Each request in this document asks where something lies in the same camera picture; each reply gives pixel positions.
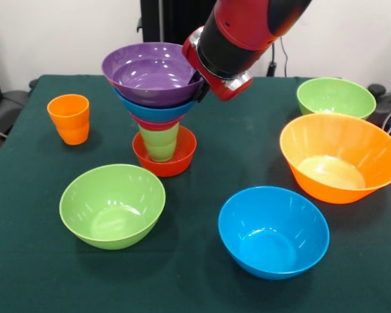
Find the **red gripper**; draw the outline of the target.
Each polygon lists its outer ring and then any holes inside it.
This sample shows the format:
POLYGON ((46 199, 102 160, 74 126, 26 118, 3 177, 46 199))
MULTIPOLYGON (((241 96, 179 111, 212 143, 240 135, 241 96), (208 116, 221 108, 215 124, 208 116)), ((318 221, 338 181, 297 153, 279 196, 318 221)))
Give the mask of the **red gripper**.
POLYGON ((188 84, 198 82, 200 77, 204 82, 193 94, 192 100, 201 102, 206 94, 211 90, 220 100, 228 101, 235 98, 238 94, 248 88, 253 82, 253 77, 248 71, 238 74, 235 78, 221 78, 213 74, 201 62, 198 52, 200 47, 200 38, 203 32, 203 26, 197 28, 185 41, 182 47, 182 53, 189 64, 195 69, 188 84))

